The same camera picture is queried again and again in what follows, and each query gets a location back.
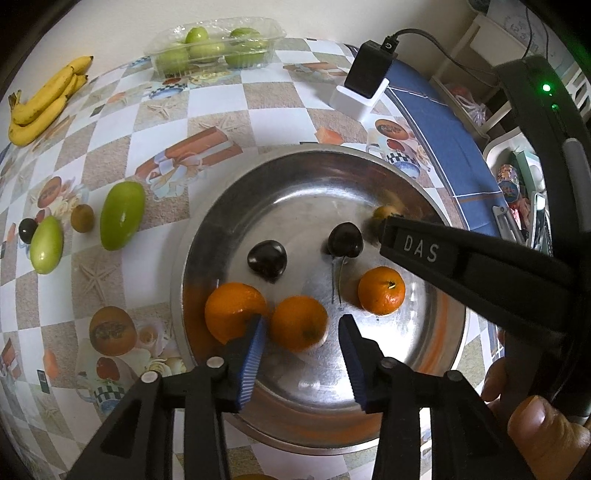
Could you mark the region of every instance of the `white wall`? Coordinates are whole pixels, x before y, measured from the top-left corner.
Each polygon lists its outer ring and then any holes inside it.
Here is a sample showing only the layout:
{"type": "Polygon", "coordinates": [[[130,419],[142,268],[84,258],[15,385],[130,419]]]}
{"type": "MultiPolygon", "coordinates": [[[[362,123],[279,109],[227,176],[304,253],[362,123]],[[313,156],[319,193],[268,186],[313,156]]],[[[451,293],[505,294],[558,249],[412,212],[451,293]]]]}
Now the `white wall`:
{"type": "MultiPolygon", "coordinates": [[[[275,18],[288,36],[359,45],[380,42],[400,28],[423,28],[446,47],[466,31],[474,13],[467,0],[82,0],[37,44],[7,94],[26,100],[71,59],[94,55],[91,78],[144,53],[155,33],[208,18],[275,18]]],[[[399,58],[430,75],[441,54],[416,35],[401,38],[399,58]]],[[[9,107],[0,102],[0,147],[7,140],[9,107]]]]}

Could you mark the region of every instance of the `screw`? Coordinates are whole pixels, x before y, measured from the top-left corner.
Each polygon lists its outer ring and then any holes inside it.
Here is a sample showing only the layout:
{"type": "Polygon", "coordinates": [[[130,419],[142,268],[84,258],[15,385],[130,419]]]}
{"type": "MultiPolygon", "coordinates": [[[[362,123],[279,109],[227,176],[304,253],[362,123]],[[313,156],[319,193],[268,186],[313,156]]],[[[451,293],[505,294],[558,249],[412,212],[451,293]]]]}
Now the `screw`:
{"type": "Polygon", "coordinates": [[[462,373],[457,370],[450,370],[446,375],[452,382],[460,382],[464,378],[462,373]]]}
{"type": "Polygon", "coordinates": [[[394,365],[396,365],[396,359],[392,358],[391,356],[385,356],[382,358],[380,365],[382,365],[384,368],[394,368],[394,365]]]}
{"type": "Polygon", "coordinates": [[[144,383],[152,383],[156,380],[158,380],[158,374],[152,370],[142,375],[142,382],[144,383]]]}
{"type": "Polygon", "coordinates": [[[224,364],[224,360],[221,356],[212,356],[207,359],[206,363],[209,368],[220,368],[224,364]]]}

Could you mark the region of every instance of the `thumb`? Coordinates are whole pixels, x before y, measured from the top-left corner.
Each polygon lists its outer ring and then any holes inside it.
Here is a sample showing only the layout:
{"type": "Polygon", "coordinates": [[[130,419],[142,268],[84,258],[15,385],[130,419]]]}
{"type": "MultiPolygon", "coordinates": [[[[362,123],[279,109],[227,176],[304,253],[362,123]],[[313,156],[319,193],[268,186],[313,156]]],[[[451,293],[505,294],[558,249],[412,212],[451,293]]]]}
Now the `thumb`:
{"type": "Polygon", "coordinates": [[[591,444],[588,429],[538,396],[515,409],[507,431],[537,480],[566,480],[591,444]]]}

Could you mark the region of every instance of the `black cable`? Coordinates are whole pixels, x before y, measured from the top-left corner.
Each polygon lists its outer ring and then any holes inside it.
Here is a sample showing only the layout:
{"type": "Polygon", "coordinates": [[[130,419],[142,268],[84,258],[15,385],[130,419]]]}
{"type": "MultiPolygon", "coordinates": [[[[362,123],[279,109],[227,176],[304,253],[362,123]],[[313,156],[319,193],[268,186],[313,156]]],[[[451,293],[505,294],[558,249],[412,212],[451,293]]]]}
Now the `black cable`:
{"type": "Polygon", "coordinates": [[[534,29],[531,28],[531,21],[530,21],[530,9],[525,7],[525,19],[527,20],[527,24],[530,28],[530,41],[527,43],[527,48],[525,49],[525,53],[522,56],[522,59],[527,57],[527,54],[530,52],[531,42],[534,39],[534,29]]]}
{"type": "Polygon", "coordinates": [[[544,27],[544,31],[546,32],[546,60],[548,60],[548,44],[550,43],[550,37],[548,36],[548,29],[546,28],[546,24],[542,22],[542,27],[544,27]]]}
{"type": "Polygon", "coordinates": [[[429,41],[431,41],[448,59],[450,59],[452,61],[452,63],[454,65],[457,65],[458,67],[460,67],[462,70],[464,70],[464,72],[466,72],[468,75],[470,75],[471,77],[475,78],[476,80],[478,80],[479,82],[483,83],[484,85],[486,85],[487,87],[490,88],[495,88],[496,85],[491,85],[488,82],[485,82],[484,80],[482,80],[480,77],[478,77],[477,75],[474,75],[472,72],[470,72],[470,70],[473,70],[474,72],[479,72],[479,73],[485,73],[487,75],[492,75],[494,77],[496,77],[496,74],[494,72],[487,72],[486,70],[481,70],[481,69],[477,69],[474,67],[468,67],[467,65],[464,65],[460,62],[458,62],[456,59],[454,59],[449,53],[447,53],[446,49],[443,47],[443,45],[441,45],[439,43],[439,41],[433,36],[431,35],[429,32],[425,32],[424,30],[420,30],[418,28],[403,28],[402,30],[397,31],[394,35],[392,35],[392,37],[387,37],[387,39],[391,39],[392,42],[398,42],[398,37],[400,35],[404,35],[404,34],[408,34],[408,33],[414,33],[415,35],[421,35],[422,37],[428,39],[429,41]]]}

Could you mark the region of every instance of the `small kiwi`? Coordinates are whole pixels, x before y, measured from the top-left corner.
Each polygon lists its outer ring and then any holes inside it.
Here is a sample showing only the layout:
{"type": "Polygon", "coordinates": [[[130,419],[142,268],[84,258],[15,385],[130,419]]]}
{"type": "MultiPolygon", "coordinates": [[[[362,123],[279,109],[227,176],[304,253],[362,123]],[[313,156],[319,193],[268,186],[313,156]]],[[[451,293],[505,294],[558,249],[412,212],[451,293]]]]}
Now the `small kiwi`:
{"type": "Polygon", "coordinates": [[[90,205],[85,203],[76,206],[70,217],[72,228],[78,233],[87,233],[95,225],[95,213],[90,205]]]}

